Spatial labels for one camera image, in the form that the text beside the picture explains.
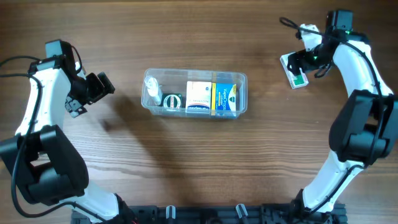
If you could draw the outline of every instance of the wood grain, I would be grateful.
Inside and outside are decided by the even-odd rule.
[[[63,39],[77,47],[88,72],[104,71],[115,85],[115,94],[88,106],[87,114],[65,114],[64,130],[91,180],[130,205],[285,203],[314,178],[347,95],[337,69],[291,89],[279,57],[303,45],[279,24],[280,16],[323,30],[328,10],[354,10],[355,29],[371,39],[380,74],[398,91],[396,1],[16,2],[0,4],[0,58],[44,58],[44,43]],[[1,73],[28,66],[12,62]],[[243,72],[248,110],[236,121],[154,117],[140,102],[144,71],[151,67]],[[29,88],[22,78],[0,81],[0,139],[14,135]],[[349,222],[396,222],[397,184],[394,150],[340,197]],[[17,214],[3,164],[0,193],[0,223],[70,220],[66,208],[34,220]],[[31,212],[45,209],[24,205]]]

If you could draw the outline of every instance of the tabletop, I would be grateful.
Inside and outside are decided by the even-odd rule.
[[[279,17],[324,30],[327,12],[338,8],[354,11],[354,29],[368,35],[377,69],[397,92],[397,1],[5,0],[0,60],[45,58],[44,43],[62,39],[78,49],[87,72],[107,74],[115,93],[75,119],[65,112],[64,132],[90,180],[128,205],[288,203],[327,158],[330,126],[347,92],[336,68],[324,78],[308,74],[308,86],[291,89],[279,58],[302,50],[303,43]],[[28,60],[18,60],[0,73],[28,67]],[[248,110],[237,120],[152,116],[141,106],[148,68],[245,73]],[[0,139],[14,135],[29,91],[24,78],[0,81]],[[396,146],[340,196],[350,223],[398,219]],[[69,223],[67,208],[33,220],[21,217],[10,184],[0,162],[0,223]],[[30,212],[46,209],[22,205]]]

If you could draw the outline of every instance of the transparent box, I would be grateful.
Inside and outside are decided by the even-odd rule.
[[[145,71],[144,80],[154,77],[164,95],[181,94],[183,105],[187,100],[187,82],[212,82],[236,84],[236,111],[229,110],[201,110],[180,108],[165,108],[157,106],[155,100],[150,96],[148,87],[143,82],[141,105],[150,110],[153,115],[178,116],[191,118],[227,118],[236,119],[248,108],[248,78],[244,73],[217,72],[203,70],[182,70],[150,68]]]

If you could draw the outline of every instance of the product box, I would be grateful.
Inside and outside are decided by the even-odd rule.
[[[211,88],[211,109],[236,111],[236,84],[213,83]]]
[[[211,82],[187,82],[186,108],[210,110]]]

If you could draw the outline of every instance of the wooden surface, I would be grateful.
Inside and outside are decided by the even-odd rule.
[[[90,179],[129,205],[286,203],[315,177],[347,95],[335,68],[291,89],[279,57],[303,44],[279,24],[280,16],[323,30],[328,10],[354,10],[354,28],[371,39],[383,79],[398,92],[397,1],[13,2],[23,4],[0,4],[0,59],[44,58],[44,43],[63,39],[77,47],[88,72],[106,72],[116,87],[87,106],[87,114],[65,114],[64,130]],[[0,73],[28,66],[20,60]],[[236,121],[154,117],[140,102],[144,72],[152,67],[243,72],[248,110]],[[0,81],[0,139],[14,135],[29,89],[23,78]],[[396,148],[341,195],[350,223],[396,223]],[[0,163],[0,223],[69,222],[67,208],[22,218],[10,181]],[[24,205],[30,212],[45,208]]]

